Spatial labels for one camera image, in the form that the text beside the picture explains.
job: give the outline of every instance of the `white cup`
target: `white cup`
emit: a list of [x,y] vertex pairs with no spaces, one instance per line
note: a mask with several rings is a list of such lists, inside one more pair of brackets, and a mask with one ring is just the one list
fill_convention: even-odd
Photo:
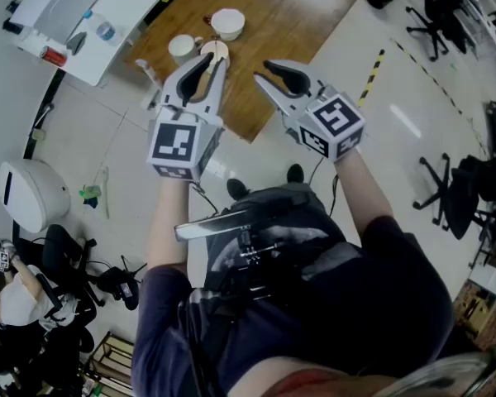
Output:
[[192,38],[186,34],[176,36],[169,43],[169,53],[178,66],[198,56],[198,51],[202,47],[203,38],[198,36]]
[[237,9],[221,9],[213,14],[211,24],[224,41],[232,41],[242,33],[245,21],[245,16]]
[[220,61],[220,59],[226,59],[226,66],[227,68],[230,67],[230,51],[228,50],[228,46],[222,41],[209,41],[200,50],[201,55],[204,53],[213,53],[213,59],[209,64],[209,67],[206,69],[209,74],[213,72],[215,65]]

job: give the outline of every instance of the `dark blue t-shirt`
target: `dark blue t-shirt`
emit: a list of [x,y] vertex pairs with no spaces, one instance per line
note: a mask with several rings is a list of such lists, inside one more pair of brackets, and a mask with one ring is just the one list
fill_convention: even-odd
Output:
[[[217,365],[226,392],[253,365],[275,356],[350,374],[406,375],[437,356],[453,324],[446,287],[415,238],[392,218],[374,220],[362,248],[338,242],[303,270],[303,279],[318,297],[308,322],[256,300],[234,323]],[[181,302],[188,302],[202,340],[217,299],[192,290],[178,270],[147,272],[132,360],[137,396],[178,394],[189,368]]]

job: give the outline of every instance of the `white t-shirt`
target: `white t-shirt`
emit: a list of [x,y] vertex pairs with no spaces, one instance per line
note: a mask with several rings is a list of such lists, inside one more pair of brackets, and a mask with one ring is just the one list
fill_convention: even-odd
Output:
[[[29,265],[27,268],[33,272],[33,275],[41,273],[36,266]],[[52,288],[57,286],[55,282],[50,280],[48,282]],[[6,325],[17,327],[38,321],[46,331],[56,326],[65,327],[74,320],[78,300],[72,294],[65,294],[60,296],[60,302],[63,305],[62,309],[53,315],[57,322],[51,318],[44,318],[54,307],[48,294],[42,290],[39,299],[36,300],[22,282],[21,276],[16,274],[12,283],[6,285],[0,292],[0,319]]]

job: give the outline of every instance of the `cup handle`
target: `cup handle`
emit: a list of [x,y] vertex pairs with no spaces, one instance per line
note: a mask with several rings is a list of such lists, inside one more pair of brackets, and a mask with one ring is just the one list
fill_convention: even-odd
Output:
[[204,39],[201,36],[195,37],[195,45],[197,46],[197,50],[200,51],[204,45]]

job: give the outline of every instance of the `white marker cube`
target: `white marker cube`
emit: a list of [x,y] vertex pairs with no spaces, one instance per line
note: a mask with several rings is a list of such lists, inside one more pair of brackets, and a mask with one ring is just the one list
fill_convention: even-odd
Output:
[[222,129],[203,122],[167,121],[160,117],[147,163],[160,176],[199,181],[218,147]]
[[364,127],[359,109],[340,93],[311,102],[296,125],[299,140],[331,161],[360,144]]

